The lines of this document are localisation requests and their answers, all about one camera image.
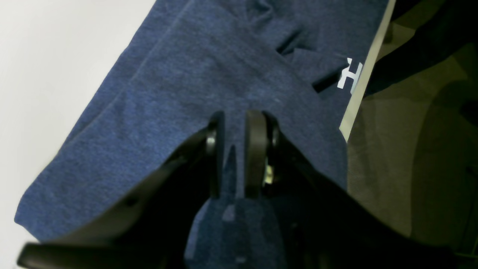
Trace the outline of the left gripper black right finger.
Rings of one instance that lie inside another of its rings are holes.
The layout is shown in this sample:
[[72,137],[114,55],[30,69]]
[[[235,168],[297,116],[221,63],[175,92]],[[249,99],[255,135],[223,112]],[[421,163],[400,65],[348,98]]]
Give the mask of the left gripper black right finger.
[[267,200],[290,269],[456,269],[447,247],[408,239],[318,172],[276,118],[246,112],[245,196]]

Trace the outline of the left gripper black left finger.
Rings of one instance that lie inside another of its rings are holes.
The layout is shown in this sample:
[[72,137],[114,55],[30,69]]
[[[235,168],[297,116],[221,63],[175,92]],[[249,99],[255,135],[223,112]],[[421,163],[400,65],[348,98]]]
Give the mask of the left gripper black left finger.
[[225,114],[191,135],[169,158],[92,222],[66,236],[27,243],[27,269],[184,269],[201,206],[220,195]]

